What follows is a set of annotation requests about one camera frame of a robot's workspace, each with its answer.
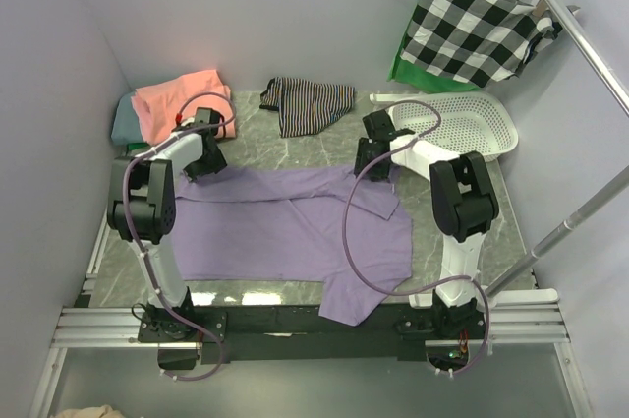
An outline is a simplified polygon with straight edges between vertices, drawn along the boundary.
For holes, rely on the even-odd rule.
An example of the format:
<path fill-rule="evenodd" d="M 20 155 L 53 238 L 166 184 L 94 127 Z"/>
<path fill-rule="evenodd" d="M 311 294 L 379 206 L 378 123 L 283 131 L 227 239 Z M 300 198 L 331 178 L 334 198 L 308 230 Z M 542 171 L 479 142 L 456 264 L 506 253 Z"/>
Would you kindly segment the purple t shirt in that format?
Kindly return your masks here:
<path fill-rule="evenodd" d="M 388 182 L 349 166 L 228 167 L 180 178 L 171 232 L 186 280 L 317 281 L 319 313 L 349 326 L 412 275 L 412 219 Z"/>

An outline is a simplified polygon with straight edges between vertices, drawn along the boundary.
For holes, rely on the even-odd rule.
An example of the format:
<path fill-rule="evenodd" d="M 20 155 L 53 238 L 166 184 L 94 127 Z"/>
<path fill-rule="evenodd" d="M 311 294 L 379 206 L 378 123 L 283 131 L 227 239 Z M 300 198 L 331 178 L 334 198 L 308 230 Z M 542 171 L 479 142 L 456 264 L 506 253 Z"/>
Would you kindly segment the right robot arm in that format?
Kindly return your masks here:
<path fill-rule="evenodd" d="M 354 175 L 380 182 L 397 164 L 429 181 L 433 220 L 443 235 L 439 281 L 431 292 L 430 327 L 440 337 L 458 335 L 475 323 L 483 290 L 478 287 L 481 247 L 499 203 L 484 157 L 477 151 L 459 155 L 430 142 L 441 117 L 419 134 L 396 129 L 385 110 L 363 118 L 366 135 L 359 139 Z"/>

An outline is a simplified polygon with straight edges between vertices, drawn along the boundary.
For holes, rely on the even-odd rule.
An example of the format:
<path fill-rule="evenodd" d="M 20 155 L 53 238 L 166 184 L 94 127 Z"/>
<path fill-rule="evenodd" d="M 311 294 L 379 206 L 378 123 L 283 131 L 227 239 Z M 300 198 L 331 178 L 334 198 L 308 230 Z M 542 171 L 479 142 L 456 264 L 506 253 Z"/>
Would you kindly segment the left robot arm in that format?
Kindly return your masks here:
<path fill-rule="evenodd" d="M 112 164 L 106 219 L 134 250 L 148 288 L 143 321 L 196 328 L 190 289 L 177 266 L 170 233 L 176 221 L 176 183 L 220 172 L 227 162 L 216 138 L 234 118 L 210 108 L 176 117 L 162 143 Z"/>

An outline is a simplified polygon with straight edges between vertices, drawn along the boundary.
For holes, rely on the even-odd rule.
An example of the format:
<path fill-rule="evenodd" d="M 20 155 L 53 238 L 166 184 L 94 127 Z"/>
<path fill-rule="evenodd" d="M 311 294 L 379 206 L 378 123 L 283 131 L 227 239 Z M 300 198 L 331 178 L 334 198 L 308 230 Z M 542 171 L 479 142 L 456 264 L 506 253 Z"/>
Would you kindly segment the pink folded t shirt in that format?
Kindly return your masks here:
<path fill-rule="evenodd" d="M 216 70 L 185 74 L 158 85 L 136 89 L 132 104 L 139 117 L 144 141 L 151 146 L 165 141 L 176 126 L 175 118 L 182 105 L 204 91 L 220 93 L 231 99 L 230 88 L 222 83 Z M 195 116 L 200 107 L 219 111 L 225 120 L 233 116 L 229 103 L 221 97 L 212 95 L 196 98 L 185 108 L 183 115 Z M 218 137 L 235 138 L 235 122 L 227 125 Z"/>

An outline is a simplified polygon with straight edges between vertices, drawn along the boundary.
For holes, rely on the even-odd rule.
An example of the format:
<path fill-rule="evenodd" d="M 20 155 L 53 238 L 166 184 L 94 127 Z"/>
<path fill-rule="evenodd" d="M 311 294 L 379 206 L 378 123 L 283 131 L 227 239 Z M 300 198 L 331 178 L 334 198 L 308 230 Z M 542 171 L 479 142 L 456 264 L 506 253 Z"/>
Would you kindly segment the white rack foot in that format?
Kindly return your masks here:
<path fill-rule="evenodd" d="M 374 106 L 387 106 L 405 99 L 419 99 L 422 96 L 422 93 L 371 93 L 369 99 Z"/>

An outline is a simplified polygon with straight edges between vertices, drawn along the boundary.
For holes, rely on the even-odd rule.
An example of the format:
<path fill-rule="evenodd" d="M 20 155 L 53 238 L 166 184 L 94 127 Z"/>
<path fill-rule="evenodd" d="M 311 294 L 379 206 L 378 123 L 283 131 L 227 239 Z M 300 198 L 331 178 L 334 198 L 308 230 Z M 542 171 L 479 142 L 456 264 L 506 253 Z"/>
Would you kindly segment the green folded t shirt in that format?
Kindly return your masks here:
<path fill-rule="evenodd" d="M 133 151 L 138 149 L 146 149 L 148 148 L 147 143 L 130 143 L 127 144 L 127 151 Z"/>

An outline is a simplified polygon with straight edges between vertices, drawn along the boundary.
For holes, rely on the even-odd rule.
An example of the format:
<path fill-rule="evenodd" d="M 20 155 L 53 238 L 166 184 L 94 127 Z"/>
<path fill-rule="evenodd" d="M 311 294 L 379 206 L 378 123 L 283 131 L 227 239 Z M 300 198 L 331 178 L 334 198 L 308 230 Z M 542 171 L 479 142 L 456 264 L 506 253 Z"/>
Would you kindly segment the grey-blue folded t shirt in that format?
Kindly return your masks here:
<path fill-rule="evenodd" d="M 129 92 L 123 95 L 117 104 L 110 134 L 115 146 L 144 143 L 139 117 L 132 104 L 133 96 L 134 94 Z"/>

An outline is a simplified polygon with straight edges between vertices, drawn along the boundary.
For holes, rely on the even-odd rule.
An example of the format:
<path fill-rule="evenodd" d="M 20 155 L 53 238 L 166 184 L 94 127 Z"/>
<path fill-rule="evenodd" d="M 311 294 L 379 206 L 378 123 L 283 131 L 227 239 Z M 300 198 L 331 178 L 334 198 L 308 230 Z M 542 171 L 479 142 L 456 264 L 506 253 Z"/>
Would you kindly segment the black white striped shirt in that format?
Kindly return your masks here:
<path fill-rule="evenodd" d="M 352 86 L 276 77 L 261 93 L 259 108 L 278 115 L 281 138 L 296 138 L 321 133 L 350 113 L 355 99 Z"/>

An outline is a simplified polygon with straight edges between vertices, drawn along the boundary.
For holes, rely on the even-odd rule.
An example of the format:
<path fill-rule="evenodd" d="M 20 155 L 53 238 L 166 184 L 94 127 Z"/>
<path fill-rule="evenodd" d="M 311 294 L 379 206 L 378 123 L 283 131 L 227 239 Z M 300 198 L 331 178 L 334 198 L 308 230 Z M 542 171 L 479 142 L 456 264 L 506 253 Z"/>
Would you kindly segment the green hanging cloth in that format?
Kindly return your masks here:
<path fill-rule="evenodd" d="M 388 71 L 388 81 L 410 85 L 428 94 L 480 90 L 479 87 L 473 84 L 457 82 L 449 78 L 436 76 L 415 66 L 409 61 L 403 60 L 402 51 L 410 40 L 409 33 L 405 31 Z"/>

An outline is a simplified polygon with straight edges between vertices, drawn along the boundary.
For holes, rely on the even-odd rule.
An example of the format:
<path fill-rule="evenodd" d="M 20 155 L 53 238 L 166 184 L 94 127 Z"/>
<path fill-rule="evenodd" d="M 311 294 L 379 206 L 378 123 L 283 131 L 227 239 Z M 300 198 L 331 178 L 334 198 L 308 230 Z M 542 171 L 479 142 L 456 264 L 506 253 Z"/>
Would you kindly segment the white plastic laundry basket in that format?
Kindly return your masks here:
<path fill-rule="evenodd" d="M 384 102 L 394 127 L 458 153 L 477 151 L 487 162 L 511 152 L 519 136 L 506 109 L 481 91 L 391 95 Z"/>

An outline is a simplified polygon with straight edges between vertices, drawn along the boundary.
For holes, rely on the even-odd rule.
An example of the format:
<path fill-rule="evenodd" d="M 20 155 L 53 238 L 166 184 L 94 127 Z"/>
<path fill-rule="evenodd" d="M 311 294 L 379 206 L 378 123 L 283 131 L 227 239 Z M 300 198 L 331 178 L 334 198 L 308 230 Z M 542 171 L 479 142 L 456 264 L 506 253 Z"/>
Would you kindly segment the black white checkered cloth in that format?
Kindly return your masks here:
<path fill-rule="evenodd" d="M 563 31 L 520 0 L 419 0 L 402 59 L 439 77 L 489 84 L 520 76 Z"/>

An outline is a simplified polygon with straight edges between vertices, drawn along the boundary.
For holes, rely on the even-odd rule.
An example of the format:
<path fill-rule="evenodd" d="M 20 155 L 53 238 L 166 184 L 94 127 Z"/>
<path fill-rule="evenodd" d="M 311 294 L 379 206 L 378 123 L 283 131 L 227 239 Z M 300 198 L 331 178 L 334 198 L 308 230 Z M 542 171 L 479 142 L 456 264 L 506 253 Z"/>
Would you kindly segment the black base beam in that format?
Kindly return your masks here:
<path fill-rule="evenodd" d="M 322 317 L 316 305 L 197 307 L 198 331 L 161 309 L 136 304 L 138 341 L 158 348 L 169 370 L 191 370 L 218 359 L 234 361 L 394 357 L 424 361 L 433 340 L 480 340 L 484 315 L 476 311 L 456 323 L 447 315 L 407 304 L 381 304 L 357 326 Z"/>

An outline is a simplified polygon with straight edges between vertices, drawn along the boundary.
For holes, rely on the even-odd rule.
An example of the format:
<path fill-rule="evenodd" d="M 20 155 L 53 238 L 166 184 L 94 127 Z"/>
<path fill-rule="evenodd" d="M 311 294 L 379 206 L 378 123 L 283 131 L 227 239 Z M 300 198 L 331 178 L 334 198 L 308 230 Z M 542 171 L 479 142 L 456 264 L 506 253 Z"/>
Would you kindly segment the silver diagonal rack pole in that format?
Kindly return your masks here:
<path fill-rule="evenodd" d="M 578 209 L 553 228 L 539 243 L 530 249 L 510 269 L 504 272 L 486 290 L 486 296 L 495 297 L 510 285 L 521 273 L 530 270 L 533 265 L 558 246 L 564 239 L 575 232 L 586 220 L 605 207 L 628 188 L 629 168 L 623 168 Z"/>

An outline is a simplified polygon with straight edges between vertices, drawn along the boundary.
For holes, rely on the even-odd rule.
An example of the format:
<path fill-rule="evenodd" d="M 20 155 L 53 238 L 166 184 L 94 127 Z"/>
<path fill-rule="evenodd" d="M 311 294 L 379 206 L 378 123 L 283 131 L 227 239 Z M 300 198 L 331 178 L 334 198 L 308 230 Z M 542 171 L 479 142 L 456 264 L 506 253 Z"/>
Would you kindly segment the silver metal rack pole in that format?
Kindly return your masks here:
<path fill-rule="evenodd" d="M 560 21 L 581 55 L 615 99 L 622 112 L 628 115 L 628 88 L 618 79 L 614 71 L 596 50 L 594 44 L 586 35 L 584 28 L 562 0 L 544 0 L 544 2 Z"/>

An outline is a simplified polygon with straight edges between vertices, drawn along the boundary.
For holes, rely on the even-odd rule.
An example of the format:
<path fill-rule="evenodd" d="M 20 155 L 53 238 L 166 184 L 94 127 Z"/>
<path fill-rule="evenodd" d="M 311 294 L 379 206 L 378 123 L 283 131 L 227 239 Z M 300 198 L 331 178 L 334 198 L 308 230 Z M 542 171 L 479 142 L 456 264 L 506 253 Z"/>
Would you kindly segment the aluminium rail frame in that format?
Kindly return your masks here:
<path fill-rule="evenodd" d="M 553 289 L 507 290 L 495 297 L 490 344 L 554 345 L 563 382 L 577 417 L 592 417 L 569 334 Z M 124 308 L 65 308 L 55 327 L 49 352 L 29 411 L 30 417 L 49 417 L 51 404 L 71 348 L 140 348 L 139 321 Z"/>

